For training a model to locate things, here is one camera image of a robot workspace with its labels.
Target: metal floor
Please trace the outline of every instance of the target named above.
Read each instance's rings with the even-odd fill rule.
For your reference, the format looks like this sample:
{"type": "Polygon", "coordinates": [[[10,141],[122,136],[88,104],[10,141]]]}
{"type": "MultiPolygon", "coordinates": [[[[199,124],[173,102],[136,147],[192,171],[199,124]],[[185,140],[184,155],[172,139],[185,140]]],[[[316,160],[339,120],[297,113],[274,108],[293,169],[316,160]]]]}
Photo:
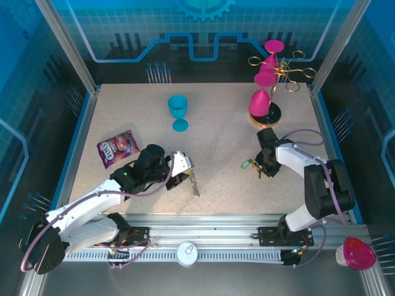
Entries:
{"type": "Polygon", "coordinates": [[[349,296],[366,295],[359,271],[323,251],[297,270],[254,263],[135,263],[110,270],[105,263],[63,262],[46,277],[41,296],[349,296]]]}

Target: purple candy bag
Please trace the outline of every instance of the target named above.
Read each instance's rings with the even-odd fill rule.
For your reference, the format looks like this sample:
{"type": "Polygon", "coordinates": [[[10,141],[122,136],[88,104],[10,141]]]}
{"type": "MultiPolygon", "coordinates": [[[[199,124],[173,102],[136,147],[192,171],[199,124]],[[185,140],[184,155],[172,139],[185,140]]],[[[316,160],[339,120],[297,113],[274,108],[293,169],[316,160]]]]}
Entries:
{"type": "Polygon", "coordinates": [[[98,144],[98,151],[104,167],[140,152],[130,130],[98,144]]]}

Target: speckled countertop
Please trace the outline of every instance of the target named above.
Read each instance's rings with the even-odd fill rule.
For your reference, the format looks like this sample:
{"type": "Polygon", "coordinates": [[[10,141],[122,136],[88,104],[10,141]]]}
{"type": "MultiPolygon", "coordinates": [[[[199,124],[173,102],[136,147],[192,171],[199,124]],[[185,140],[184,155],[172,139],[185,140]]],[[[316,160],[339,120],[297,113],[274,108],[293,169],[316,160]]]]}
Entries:
{"type": "MultiPolygon", "coordinates": [[[[303,180],[297,173],[282,166],[274,178],[262,175],[259,179],[251,166],[240,169],[245,160],[255,158],[260,151],[256,137],[259,128],[250,122],[247,113],[249,100],[258,88],[254,83],[102,85],[70,201],[137,158],[138,154],[105,170],[96,148],[98,142],[130,129],[140,149],[153,143],[162,146],[167,155],[180,150],[190,156],[201,196],[193,196],[191,182],[186,180],[171,191],[131,198],[106,213],[271,214],[297,209],[304,202],[303,180]],[[174,94],[188,98],[185,119],[189,128],[184,133],[172,128],[174,118],[167,101],[174,94]]],[[[273,101],[283,114],[274,127],[279,138],[298,128],[318,130],[305,84],[294,93],[280,84],[273,101]]],[[[318,141],[310,133],[291,139],[318,141]]],[[[326,157],[324,146],[309,146],[306,150],[326,157]]]]}

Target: black round base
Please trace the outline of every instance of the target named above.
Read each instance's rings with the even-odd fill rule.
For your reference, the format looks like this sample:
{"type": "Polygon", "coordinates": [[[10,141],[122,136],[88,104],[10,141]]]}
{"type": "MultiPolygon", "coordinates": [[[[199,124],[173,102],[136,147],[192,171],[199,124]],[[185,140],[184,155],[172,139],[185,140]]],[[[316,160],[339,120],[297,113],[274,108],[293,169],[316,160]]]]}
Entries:
{"type": "Polygon", "coordinates": [[[281,110],[279,106],[271,102],[269,106],[269,113],[265,116],[253,116],[249,114],[252,123],[260,128],[271,128],[275,126],[281,118],[281,110]]]}

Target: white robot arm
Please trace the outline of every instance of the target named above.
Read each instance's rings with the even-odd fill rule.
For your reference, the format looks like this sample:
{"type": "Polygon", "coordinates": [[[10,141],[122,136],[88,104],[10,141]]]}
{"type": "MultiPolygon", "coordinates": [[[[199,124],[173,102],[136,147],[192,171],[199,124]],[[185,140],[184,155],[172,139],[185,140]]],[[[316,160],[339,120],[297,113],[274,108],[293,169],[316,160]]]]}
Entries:
{"type": "Polygon", "coordinates": [[[293,141],[278,139],[271,128],[259,131],[257,137],[262,151],[254,163],[262,173],[274,177],[281,165],[285,165],[304,178],[305,203],[279,222],[278,230],[283,241],[317,220],[337,214],[337,210],[343,212],[354,207],[355,198],[342,161],[310,155],[293,141]]]}
{"type": "Polygon", "coordinates": [[[128,163],[115,170],[93,191],[44,216],[30,216],[29,228],[19,243],[19,248],[25,253],[22,269],[29,261],[38,274],[44,274],[59,265],[65,256],[83,248],[99,243],[122,247],[130,245],[130,240],[137,242],[136,228],[132,228],[118,213],[98,221],[88,221],[146,191],[153,183],[163,184],[146,196],[155,194],[164,186],[171,190],[187,179],[189,175],[186,173],[194,168],[192,160],[180,151],[174,152],[172,157],[164,154],[160,146],[148,145],[133,166],[128,163]]]}

